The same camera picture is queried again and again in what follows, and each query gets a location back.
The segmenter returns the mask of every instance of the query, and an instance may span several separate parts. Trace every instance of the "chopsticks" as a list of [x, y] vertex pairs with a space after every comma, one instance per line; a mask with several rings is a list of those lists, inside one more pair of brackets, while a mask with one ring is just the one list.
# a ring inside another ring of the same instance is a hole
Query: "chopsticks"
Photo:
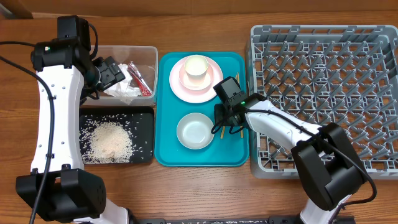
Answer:
[[[238, 81], [238, 84], [240, 84], [240, 82], [239, 82], [239, 72], [236, 74], [235, 79]], [[225, 126], [223, 126], [223, 130], [221, 131], [220, 139], [222, 139], [224, 137], [224, 132], [225, 132]]]

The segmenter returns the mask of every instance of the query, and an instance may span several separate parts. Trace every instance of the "clear plastic bin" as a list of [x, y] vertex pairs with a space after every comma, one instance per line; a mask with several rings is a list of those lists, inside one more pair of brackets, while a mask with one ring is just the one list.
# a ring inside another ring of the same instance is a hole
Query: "clear plastic bin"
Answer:
[[[151, 96], [128, 96], [115, 97], [100, 93], [98, 100], [88, 98], [84, 105], [95, 106], [154, 106], [156, 104], [157, 94], [157, 49], [152, 46], [123, 46], [123, 45], [100, 45], [98, 47], [97, 57], [104, 59], [112, 56], [115, 61], [128, 64], [133, 61], [140, 71], [143, 79], [152, 90]], [[134, 81], [131, 86], [138, 87]]]

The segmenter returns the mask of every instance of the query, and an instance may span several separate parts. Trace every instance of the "metal dish rack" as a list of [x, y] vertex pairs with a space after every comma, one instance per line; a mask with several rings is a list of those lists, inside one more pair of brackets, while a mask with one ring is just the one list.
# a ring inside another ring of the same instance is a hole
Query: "metal dish rack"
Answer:
[[[372, 178], [398, 179], [397, 35], [393, 26], [254, 26], [249, 92], [307, 122], [339, 124]], [[249, 142], [254, 176], [298, 178], [290, 151], [259, 133]]]

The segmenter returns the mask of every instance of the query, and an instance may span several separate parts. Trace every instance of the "plate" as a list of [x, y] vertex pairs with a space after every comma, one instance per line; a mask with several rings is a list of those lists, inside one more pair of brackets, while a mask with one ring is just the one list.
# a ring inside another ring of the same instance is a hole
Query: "plate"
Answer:
[[188, 103], [204, 103], [213, 99], [216, 96], [216, 92], [213, 89], [217, 83], [223, 80], [223, 72], [221, 71], [220, 66], [211, 58], [206, 57], [209, 65], [213, 69], [213, 82], [207, 88], [202, 90], [190, 90], [185, 88], [179, 79], [180, 69], [183, 67], [185, 60], [189, 56], [186, 56], [179, 60], [172, 68], [169, 77], [170, 87], [173, 93], [180, 98], [181, 100], [188, 102]]
[[188, 76], [188, 73], [185, 71], [184, 66], [181, 66], [180, 68], [180, 75], [179, 75], [180, 83], [185, 87], [190, 90], [203, 90], [207, 88], [211, 83], [213, 82], [213, 68], [209, 66], [207, 68], [207, 72], [205, 75], [205, 78], [203, 79], [203, 83], [201, 84], [196, 84], [191, 81], [191, 79]]
[[189, 149], [202, 149], [213, 140], [212, 127], [213, 122], [206, 115], [190, 113], [178, 122], [177, 138]]

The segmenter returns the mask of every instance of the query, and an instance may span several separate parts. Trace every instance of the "gray metal rack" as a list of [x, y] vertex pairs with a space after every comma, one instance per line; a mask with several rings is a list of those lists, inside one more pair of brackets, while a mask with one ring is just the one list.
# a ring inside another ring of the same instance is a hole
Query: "gray metal rack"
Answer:
[[[393, 26], [254, 26], [249, 92], [307, 122], [339, 124], [372, 178], [398, 179], [397, 36]], [[257, 178], [298, 178], [290, 151], [259, 133], [249, 142]]]

